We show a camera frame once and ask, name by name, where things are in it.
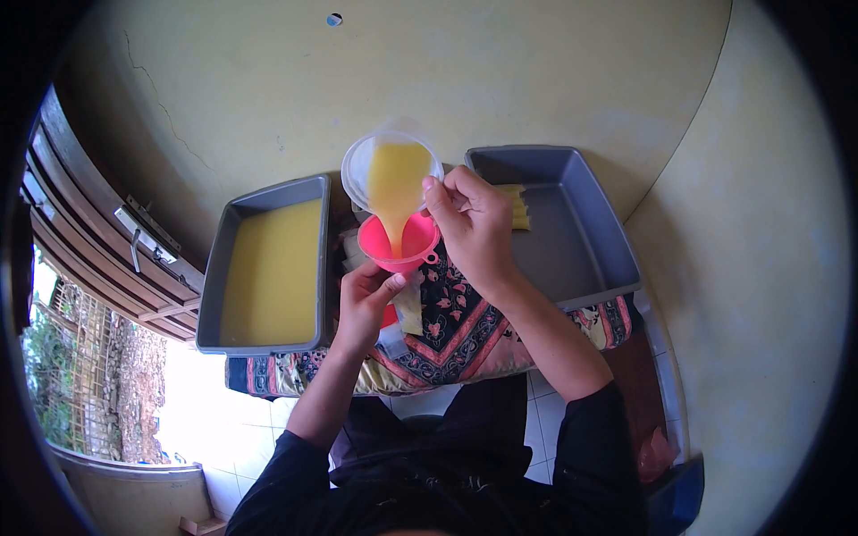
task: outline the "white tile floor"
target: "white tile floor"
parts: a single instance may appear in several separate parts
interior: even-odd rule
[[[636,296],[635,301],[644,320],[648,322],[648,334],[657,331],[653,329],[657,320],[650,308],[649,300],[643,295],[641,298]],[[659,334],[651,335],[650,340],[655,341],[652,345],[654,353],[660,350],[656,355],[656,370],[662,388],[668,426],[665,432],[671,444],[684,449],[684,431],[680,420],[680,406],[674,386],[671,358],[663,342],[664,339]],[[215,356],[202,356],[202,358],[206,360],[204,363],[207,368],[218,369],[213,376],[222,375],[222,360],[219,363],[215,361],[212,365],[211,360],[216,359]],[[450,385],[437,388],[427,394],[401,398],[383,397],[382,400],[400,419],[421,414],[441,415],[458,390],[459,386]],[[195,452],[189,460],[193,459],[203,464],[208,493],[216,515],[222,519],[228,519],[274,452],[275,440],[283,432],[289,414],[297,401],[284,398],[270,403],[246,394],[228,391],[225,388],[215,389],[214,392],[208,393],[208,396],[208,407],[201,408],[200,412],[217,415],[217,419],[208,421],[208,429],[200,443],[196,445],[200,447],[201,443],[205,443],[206,448],[197,449],[200,454],[196,455]],[[551,483],[554,459],[557,455],[557,437],[564,413],[565,403],[560,395],[539,371],[529,372],[528,420],[524,442],[533,449],[534,455],[530,469],[525,475],[527,478],[546,484]],[[681,463],[683,459],[684,453],[680,454],[677,463]]]

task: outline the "baking pan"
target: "baking pan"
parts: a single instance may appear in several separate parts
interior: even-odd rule
[[[643,286],[623,226],[575,148],[473,148],[465,163],[490,184],[523,184],[528,231],[512,233],[516,265],[563,309],[598,304]]]
[[[279,346],[222,346],[221,312],[227,285],[229,262],[233,256],[235,235],[242,220],[296,203],[322,198],[319,221],[319,256],[316,272],[316,333],[306,343]],[[261,356],[272,352],[306,352],[328,345],[333,334],[333,320],[328,313],[328,206],[330,177],[314,175],[276,184],[237,197],[223,209],[214,245],[208,255],[206,279],[202,289],[200,314],[196,322],[196,347],[200,352],[225,353],[230,356]]]

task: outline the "pink funnel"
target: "pink funnel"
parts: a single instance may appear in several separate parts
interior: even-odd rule
[[[411,272],[424,262],[436,264],[438,256],[432,251],[441,231],[432,218],[412,214],[402,232],[402,258],[395,259],[390,252],[390,241],[381,220],[375,214],[370,216],[358,230],[358,245],[380,268],[388,272]]]

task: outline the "left hand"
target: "left hand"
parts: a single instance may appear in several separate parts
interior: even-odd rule
[[[405,274],[390,275],[373,261],[342,277],[340,325],[331,349],[363,358],[378,340],[388,302],[408,284]]]

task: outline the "black shirt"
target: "black shirt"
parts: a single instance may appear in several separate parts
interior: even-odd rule
[[[625,406],[614,382],[566,405],[553,485],[474,469],[473,453],[414,451],[330,489],[328,453],[283,432],[227,526],[232,534],[645,533]]]

